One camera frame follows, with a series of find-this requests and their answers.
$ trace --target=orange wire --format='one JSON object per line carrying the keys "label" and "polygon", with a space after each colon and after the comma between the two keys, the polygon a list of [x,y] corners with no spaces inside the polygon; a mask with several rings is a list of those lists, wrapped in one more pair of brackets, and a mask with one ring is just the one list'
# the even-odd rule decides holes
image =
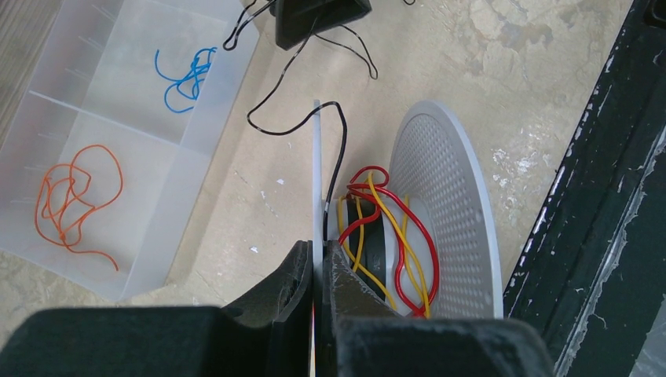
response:
{"label": "orange wire", "polygon": [[[81,154],[83,154],[85,151],[92,149],[92,148],[101,148],[104,151],[106,151],[111,158],[113,159],[113,162],[115,164],[116,169],[118,170],[118,176],[120,180],[120,185],[118,187],[118,192],[106,203],[102,203],[99,206],[95,206],[87,201],[85,201],[82,196],[88,192],[90,189],[90,183],[93,180],[93,177],[85,170],[81,169],[80,167],[76,166],[76,161],[79,159]],[[67,167],[69,175],[66,178],[62,178],[58,181],[56,181],[54,184],[51,184],[51,174],[61,168],[61,167]],[[76,179],[74,178],[74,171],[78,171],[81,174],[86,175],[86,184],[80,192],[75,191],[75,184],[76,184]],[[64,196],[64,200],[62,205],[57,208],[57,210],[53,211],[53,206],[52,206],[52,201],[54,200],[53,198],[53,191],[60,185],[67,184],[67,191]],[[74,155],[74,158],[71,160],[70,163],[58,163],[56,165],[53,165],[50,169],[46,171],[44,174],[44,178],[42,179],[42,185],[39,188],[39,194],[37,195],[37,203],[35,204],[35,229],[37,230],[37,233],[44,239],[49,241],[50,243],[57,245],[57,246],[62,246],[66,248],[69,252],[74,253],[74,254],[99,254],[107,258],[108,260],[113,263],[113,267],[115,268],[116,271],[119,270],[118,263],[115,262],[115,259],[111,257],[109,254],[104,253],[103,251],[97,251],[97,250],[87,250],[87,251],[76,251],[73,250],[72,247],[77,246],[79,243],[81,243],[81,240],[83,238],[83,232],[82,232],[82,227],[83,227],[83,222],[91,215],[94,214],[95,212],[101,210],[102,208],[105,208],[109,206],[111,203],[115,202],[120,194],[123,192],[123,186],[124,186],[124,180],[123,180],[123,170],[120,168],[120,163],[118,162],[118,159],[115,157],[113,152],[109,150],[109,148],[100,145],[100,144],[94,144],[94,145],[88,145],[87,147],[81,149],[80,151],[76,152],[76,155]],[[39,204],[42,202],[42,195],[44,194],[44,189],[46,189],[46,198],[44,202],[44,207],[42,209],[39,209]],[[81,217],[79,217],[76,221],[72,222],[69,226],[66,228],[63,228],[63,217],[67,209],[74,203],[81,203],[84,206],[88,207],[89,210],[86,211]],[[39,226],[39,218],[45,219],[45,220],[50,220],[51,224],[53,227],[56,229],[58,232],[58,240],[53,240],[46,236],[40,226]],[[68,242],[67,240],[67,234],[71,230],[76,228],[77,236],[76,240],[74,242]]]}

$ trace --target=black wire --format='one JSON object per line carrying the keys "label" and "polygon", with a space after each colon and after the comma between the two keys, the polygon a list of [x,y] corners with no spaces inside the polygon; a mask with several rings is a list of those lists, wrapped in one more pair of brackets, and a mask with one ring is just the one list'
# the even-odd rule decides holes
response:
{"label": "black wire", "polygon": [[[253,0],[250,5],[246,6],[243,9],[243,12],[240,13],[240,16],[238,16],[238,21],[236,21],[236,26],[233,27],[233,31],[231,32],[231,35],[227,40],[222,44],[222,48],[225,51],[231,51],[238,46],[238,38],[240,37],[240,32],[243,31],[243,29],[250,23],[254,18],[256,18],[258,15],[264,13],[270,6],[275,2],[276,0],[270,0],[267,2],[263,7],[259,8],[258,11],[252,13],[250,18],[245,20],[243,24],[240,24],[240,21],[243,19],[243,16],[247,14],[247,11],[250,10],[250,8],[257,3],[257,0]],[[233,44],[231,46],[227,46],[233,39]]]}
{"label": "black wire", "polygon": [[345,30],[354,34],[356,36],[356,38],[358,38],[358,40],[360,41],[360,44],[363,46],[363,49],[365,50],[365,54],[368,55],[368,59],[362,57],[358,52],[356,52],[355,49],[352,49],[349,46],[345,46],[342,43],[337,43],[335,41],[331,41],[330,39],[324,38],[324,37],[322,37],[321,35],[318,35],[318,34],[315,35],[315,37],[321,39],[322,41],[331,43],[332,45],[340,46],[343,49],[347,49],[347,50],[351,51],[354,55],[359,57],[365,63],[365,65],[368,66],[368,72],[370,73],[370,78],[373,79],[373,80],[378,79],[379,78],[379,71],[377,71],[377,67],[375,66],[375,62],[372,61],[372,57],[370,56],[370,52],[368,51],[368,48],[366,47],[365,42],[363,42],[363,39],[360,37],[360,35],[358,35],[354,30],[350,29],[349,27],[347,27],[345,25],[342,25],[342,27],[344,27]]}
{"label": "black wire", "polygon": [[255,130],[266,134],[270,136],[285,136],[288,134],[291,134],[298,130],[299,128],[303,127],[310,118],[313,117],[316,113],[318,113],[320,110],[330,107],[330,106],[335,106],[335,108],[338,110],[338,114],[340,115],[340,122],[342,123],[342,142],[340,143],[340,153],[338,154],[338,161],[335,163],[335,168],[333,170],[333,176],[331,177],[331,184],[328,186],[328,192],[326,194],[326,201],[324,203],[324,224],[323,224],[323,236],[324,236],[324,241],[328,240],[328,227],[326,226],[328,223],[328,208],[331,206],[331,200],[333,198],[333,190],[335,189],[335,182],[338,180],[338,174],[340,172],[340,166],[342,165],[342,160],[345,157],[345,149],[347,147],[347,119],[345,118],[345,114],[342,112],[342,107],[340,104],[336,101],[329,101],[326,102],[325,104],[321,104],[314,110],[312,110],[299,124],[296,126],[293,126],[289,130],[286,131],[268,131],[265,130],[264,128],[258,126],[254,122],[252,122],[251,116],[256,112],[261,106],[263,106],[269,99],[270,97],[273,96],[273,94],[277,91],[277,88],[280,87],[280,84],[282,83],[282,80],[284,79],[284,76],[287,74],[287,70],[289,67],[294,63],[294,60],[296,60],[296,57],[303,51],[303,49],[306,47],[306,44],[310,40],[310,37],[313,35],[313,31],[315,28],[315,25],[317,24],[317,20],[319,17],[317,17],[313,23],[312,29],[310,29],[310,33],[308,34],[307,38],[303,43],[300,45],[296,53],[294,54],[293,57],[289,60],[287,65],[284,66],[284,69],[282,70],[282,74],[280,75],[280,78],[277,80],[277,84],[273,89],[268,93],[268,95],[261,101],[259,104],[254,106],[246,116],[247,122],[250,123],[250,126],[252,126]]}

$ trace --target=blue wire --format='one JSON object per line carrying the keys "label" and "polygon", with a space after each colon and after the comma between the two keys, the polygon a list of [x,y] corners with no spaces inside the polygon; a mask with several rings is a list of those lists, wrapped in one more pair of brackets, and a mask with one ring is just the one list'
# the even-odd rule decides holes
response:
{"label": "blue wire", "polygon": [[[182,110],[176,110],[171,105],[169,104],[169,92],[173,89],[176,88],[176,91],[182,95],[183,97],[191,100],[191,101],[196,101],[199,98],[199,94],[201,93],[201,84],[205,80],[202,76],[204,76],[208,71],[210,70],[210,65],[212,64],[212,56],[215,52],[218,51],[217,47],[211,47],[209,49],[200,49],[197,51],[196,54],[194,54],[194,59],[192,59],[192,63],[189,65],[189,72],[182,78],[182,79],[172,79],[171,77],[164,75],[160,70],[159,66],[157,64],[157,59],[159,57],[159,50],[155,52],[155,71],[157,74],[162,77],[163,79],[172,82],[171,85],[169,85],[166,90],[164,91],[164,104],[166,107],[171,110],[172,112],[176,114],[182,114],[184,112],[188,112],[194,108],[194,106],[190,106],[188,108],[184,108]],[[207,53],[206,56],[206,63],[200,64],[201,55]],[[189,82],[193,81],[192,88],[189,89],[189,93],[186,93],[181,86],[184,84],[187,84]]]}

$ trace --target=red wire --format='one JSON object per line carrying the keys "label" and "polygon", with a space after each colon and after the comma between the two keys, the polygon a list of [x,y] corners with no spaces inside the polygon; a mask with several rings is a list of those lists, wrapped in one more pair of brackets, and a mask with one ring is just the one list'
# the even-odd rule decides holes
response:
{"label": "red wire", "polygon": [[[426,227],[423,225],[423,223],[419,220],[419,218],[414,215],[414,213],[407,207],[400,198],[398,198],[395,194],[393,194],[391,191],[385,189],[384,187],[388,185],[390,177],[389,173],[386,171],[386,169],[378,166],[368,166],[360,169],[354,176],[353,178],[349,181],[349,185],[347,185],[347,188],[349,189],[349,193],[347,196],[358,196],[361,199],[365,199],[375,205],[375,213],[370,217],[370,218],[363,218],[360,220],[355,221],[352,225],[350,225],[347,230],[340,236],[338,241],[340,244],[344,242],[344,240],[358,227],[361,225],[367,224],[371,221],[376,220],[379,218],[379,206],[377,205],[377,201],[375,200],[374,196],[371,196],[369,194],[366,194],[362,191],[359,190],[364,190],[370,189],[370,185],[368,184],[359,184],[355,183],[356,180],[360,177],[361,174],[363,174],[366,171],[370,170],[377,170],[381,172],[384,175],[384,181],[379,182],[377,184],[373,184],[375,186],[375,189],[377,192],[381,192],[382,194],[390,197],[402,210],[405,212],[407,216],[410,217],[410,219],[416,224],[416,227],[419,228],[423,236],[426,238],[426,242],[428,243],[428,248],[430,249],[430,257],[432,258],[433,261],[433,289],[429,294],[428,301],[431,303],[434,300],[435,295],[437,294],[437,290],[439,289],[439,259],[437,257],[437,249],[434,246],[434,242],[430,234],[428,233]],[[397,263],[397,268],[395,271],[395,286],[396,286],[396,292],[398,293],[398,296],[400,299],[404,302],[405,305],[407,305],[413,312],[415,316],[423,316],[425,313],[425,305],[421,306],[420,308],[412,302],[407,295],[404,293],[400,281],[400,275],[402,273],[402,269],[404,268],[404,244],[401,242],[401,240],[398,239],[398,263]]]}
{"label": "red wire", "polygon": [[[349,192],[352,195],[359,196],[362,199],[371,201],[375,203],[375,197],[368,195],[364,192],[357,191],[359,189],[370,189],[370,185],[368,184],[361,184],[361,183],[356,183],[356,184],[350,184],[347,185],[347,188],[349,189]],[[439,289],[439,258],[437,257],[437,248],[434,245],[434,241],[432,237],[430,236],[430,233],[426,229],[426,227],[423,225],[423,223],[419,220],[418,217],[412,212],[412,210],[407,207],[403,201],[398,198],[395,194],[393,194],[391,191],[385,189],[385,188],[377,188],[375,187],[375,190],[377,192],[381,192],[382,194],[388,196],[391,198],[405,213],[409,218],[414,222],[417,228],[421,231],[423,236],[426,238],[426,242],[428,243],[428,248],[430,249],[430,257],[433,260],[433,289],[430,291],[430,294],[428,295],[428,300],[429,302],[432,302],[434,300],[435,295],[437,294],[437,290]],[[398,296],[400,299],[405,303],[405,305],[409,306],[410,309],[415,311],[415,314],[423,314],[425,313],[425,306],[421,306],[421,308],[418,308],[413,302],[407,298],[407,296],[404,294],[404,291],[402,290],[401,282],[399,279],[399,276],[402,272],[402,269],[404,268],[404,244],[400,242],[398,239],[398,245],[399,245],[399,250],[398,250],[398,264],[396,268],[396,276],[395,278],[395,285],[396,285],[396,292],[398,293]]]}

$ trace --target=floor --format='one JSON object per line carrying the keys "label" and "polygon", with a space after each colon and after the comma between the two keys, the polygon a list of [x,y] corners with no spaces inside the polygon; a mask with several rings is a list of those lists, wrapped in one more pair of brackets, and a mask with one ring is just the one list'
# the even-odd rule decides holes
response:
{"label": "floor", "polygon": [[[0,4],[0,137],[58,4]],[[287,129],[314,98],[339,101],[349,121],[340,177],[347,181],[363,165],[388,165],[412,104],[443,101],[465,126],[480,161],[506,284],[630,4],[416,0],[408,7],[375,0],[373,12],[350,26],[368,44],[379,80],[370,80],[352,54],[313,40],[256,119]],[[311,237],[311,133],[266,137],[244,122],[293,53],[276,49],[272,18],[259,17],[257,26],[262,37],[167,285],[115,304],[0,253],[0,344],[27,316],[49,307],[223,306],[273,271],[296,240]],[[325,35],[355,43],[343,30]],[[340,137],[335,112],[323,114],[323,128],[324,171],[330,172]]]}

